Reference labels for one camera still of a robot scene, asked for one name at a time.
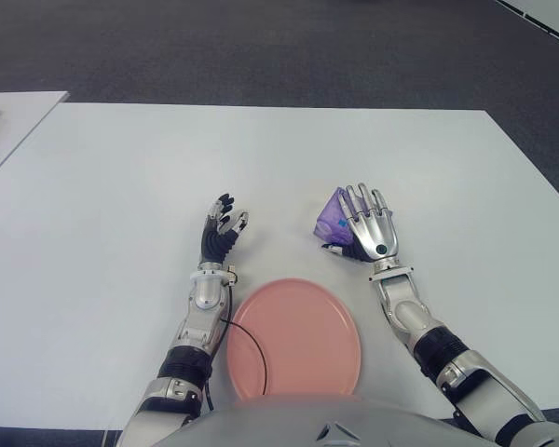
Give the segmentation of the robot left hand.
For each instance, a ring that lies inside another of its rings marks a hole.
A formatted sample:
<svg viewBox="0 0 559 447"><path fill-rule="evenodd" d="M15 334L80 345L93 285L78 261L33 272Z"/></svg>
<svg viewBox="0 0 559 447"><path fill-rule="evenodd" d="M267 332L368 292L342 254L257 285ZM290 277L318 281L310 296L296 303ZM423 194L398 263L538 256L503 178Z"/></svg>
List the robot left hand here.
<svg viewBox="0 0 559 447"><path fill-rule="evenodd" d="M223 264L239 235L246 228L249 213L233 213L235 198L228 193L219 196L211 205L205 219L200 242L199 262Z"/></svg>

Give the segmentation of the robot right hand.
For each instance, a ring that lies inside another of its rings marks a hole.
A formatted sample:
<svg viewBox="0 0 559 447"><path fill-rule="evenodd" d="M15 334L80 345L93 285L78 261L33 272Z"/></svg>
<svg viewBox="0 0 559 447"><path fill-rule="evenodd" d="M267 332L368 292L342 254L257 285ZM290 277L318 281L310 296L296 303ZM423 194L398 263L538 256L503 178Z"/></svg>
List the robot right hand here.
<svg viewBox="0 0 559 447"><path fill-rule="evenodd" d="M326 251L365 263L393 258L399 250L392 211L382 194L364 183L335 190L314 234Z"/></svg>

